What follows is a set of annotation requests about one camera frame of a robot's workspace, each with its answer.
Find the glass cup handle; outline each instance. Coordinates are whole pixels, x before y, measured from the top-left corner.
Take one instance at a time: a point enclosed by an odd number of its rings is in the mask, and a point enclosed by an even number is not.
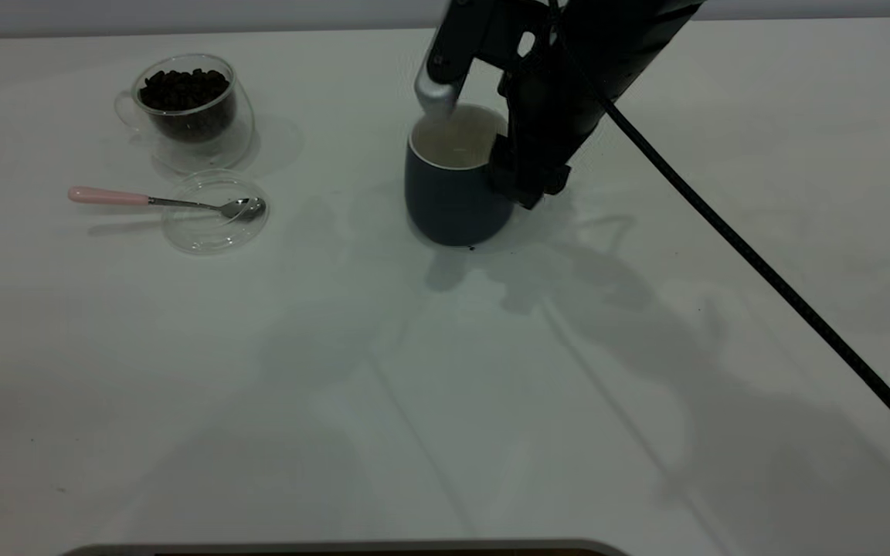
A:
[[[114,109],[116,109],[116,116],[119,117],[123,124],[126,124],[128,129],[139,133],[139,127],[141,126],[139,126],[139,119],[133,110],[133,94],[128,91],[120,91],[119,94],[116,95]]]

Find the white table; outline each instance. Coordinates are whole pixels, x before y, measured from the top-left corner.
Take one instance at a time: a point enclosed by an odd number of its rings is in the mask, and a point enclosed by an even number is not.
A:
[[[476,251],[410,231],[431,31],[0,41],[0,556],[583,537],[890,554],[890,414],[604,124]],[[232,60],[273,212],[185,256],[110,110]],[[465,98],[494,108],[497,73]],[[695,22],[620,103],[890,383],[890,20]]]

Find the clear glass dish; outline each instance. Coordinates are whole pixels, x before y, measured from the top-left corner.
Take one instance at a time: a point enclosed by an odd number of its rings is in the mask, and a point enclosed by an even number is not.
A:
[[[174,190],[173,199],[219,207],[240,199],[262,199],[266,207],[255,219],[245,211],[226,219],[215,212],[193,208],[167,208],[163,235],[184,253],[213,254],[237,249],[259,235],[270,217],[270,201],[255,183],[232,170],[205,170],[187,176]]]

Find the blue mug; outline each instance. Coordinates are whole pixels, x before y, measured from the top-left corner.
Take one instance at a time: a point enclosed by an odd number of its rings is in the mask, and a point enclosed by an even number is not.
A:
[[[501,231],[513,203],[494,191],[490,151],[504,117],[460,105],[447,119],[425,116],[407,141],[405,198],[411,221],[432,242],[473,246]]]

